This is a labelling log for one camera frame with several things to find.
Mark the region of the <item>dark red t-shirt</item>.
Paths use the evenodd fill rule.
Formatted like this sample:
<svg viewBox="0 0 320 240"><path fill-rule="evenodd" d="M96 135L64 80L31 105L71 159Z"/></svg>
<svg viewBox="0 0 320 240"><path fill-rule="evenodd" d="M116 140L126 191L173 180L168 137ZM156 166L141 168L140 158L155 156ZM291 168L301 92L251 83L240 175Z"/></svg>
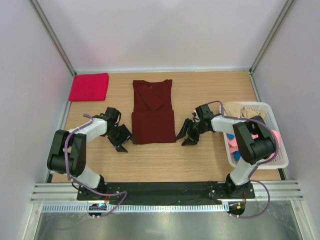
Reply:
<svg viewBox="0 0 320 240"><path fill-rule="evenodd" d="M171 79L160 82L134 80L132 134L136 143L166 144L176 142L172 107Z"/></svg>

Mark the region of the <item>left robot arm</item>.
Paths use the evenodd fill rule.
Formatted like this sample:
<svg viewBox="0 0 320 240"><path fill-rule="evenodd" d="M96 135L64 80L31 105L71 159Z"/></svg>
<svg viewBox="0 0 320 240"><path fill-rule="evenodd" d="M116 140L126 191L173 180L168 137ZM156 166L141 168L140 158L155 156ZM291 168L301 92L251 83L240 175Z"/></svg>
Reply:
<svg viewBox="0 0 320 240"><path fill-rule="evenodd" d="M125 124L120 124L121 112L108 107L104 113L91 116L88 122L70 130L59 129L54 133L47 159L47 168L66 175L78 185L78 193L95 200L119 197L125 192L109 193L104 177L87 165L87 144L98 137L106 137L118 153L126 153L124 144L137 141Z"/></svg>

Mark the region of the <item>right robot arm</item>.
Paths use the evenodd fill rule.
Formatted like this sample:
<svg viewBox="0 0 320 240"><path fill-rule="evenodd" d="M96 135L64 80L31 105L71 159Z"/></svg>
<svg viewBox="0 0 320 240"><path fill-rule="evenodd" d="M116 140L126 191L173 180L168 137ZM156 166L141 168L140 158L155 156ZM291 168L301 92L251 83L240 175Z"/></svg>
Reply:
<svg viewBox="0 0 320 240"><path fill-rule="evenodd" d="M193 146L198 144L200 135L206 132L226 133L235 137L240 159L225 180L225 192L231 198L241 196L258 167L272 161L279 152L277 136L261 116L228 116L222 106L220 113L214 114L208 103L195 108L193 118L184 120L176 139L184 138L182 146Z"/></svg>

